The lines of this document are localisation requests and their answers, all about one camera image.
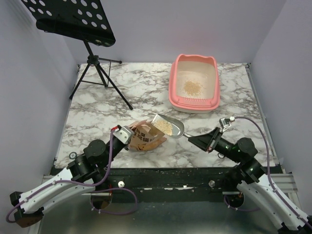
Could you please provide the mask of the beige cat litter bag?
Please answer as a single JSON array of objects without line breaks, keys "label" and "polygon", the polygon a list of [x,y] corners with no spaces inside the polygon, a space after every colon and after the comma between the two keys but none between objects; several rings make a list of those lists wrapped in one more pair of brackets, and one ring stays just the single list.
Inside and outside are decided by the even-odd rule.
[{"label": "beige cat litter bag", "polygon": [[141,152],[156,149],[167,138],[151,124],[151,120],[135,121],[129,128],[134,132],[128,145],[129,150]]}]

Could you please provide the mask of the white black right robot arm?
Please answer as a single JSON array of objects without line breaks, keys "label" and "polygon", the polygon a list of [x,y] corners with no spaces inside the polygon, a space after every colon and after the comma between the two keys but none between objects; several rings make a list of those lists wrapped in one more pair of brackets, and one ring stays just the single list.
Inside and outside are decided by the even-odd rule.
[{"label": "white black right robot arm", "polygon": [[253,141],[243,137],[235,144],[222,138],[220,128],[207,134],[189,136],[188,141],[210,153],[217,151],[237,163],[224,179],[230,191],[239,190],[267,215],[280,234],[310,234],[312,217],[298,208],[273,182],[268,169],[256,159]]}]

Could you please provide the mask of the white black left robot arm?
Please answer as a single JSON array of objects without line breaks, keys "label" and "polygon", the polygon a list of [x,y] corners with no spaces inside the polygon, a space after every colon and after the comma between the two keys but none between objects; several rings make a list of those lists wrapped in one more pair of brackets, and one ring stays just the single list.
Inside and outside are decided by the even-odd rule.
[{"label": "white black left robot arm", "polygon": [[27,192],[13,192],[13,208],[6,215],[8,223],[29,227],[39,222],[53,205],[84,192],[108,193],[115,190],[108,181],[114,157],[130,143],[129,136],[111,133],[105,143],[93,140],[81,155],[47,182]]}]

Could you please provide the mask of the silver metal scoop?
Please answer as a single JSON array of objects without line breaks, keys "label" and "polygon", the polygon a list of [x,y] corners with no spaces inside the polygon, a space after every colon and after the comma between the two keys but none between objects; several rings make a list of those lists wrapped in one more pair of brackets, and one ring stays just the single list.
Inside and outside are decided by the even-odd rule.
[{"label": "silver metal scoop", "polygon": [[156,114],[151,124],[165,135],[178,139],[181,137],[190,138],[191,135],[185,132],[184,124],[176,119],[162,114]]}]

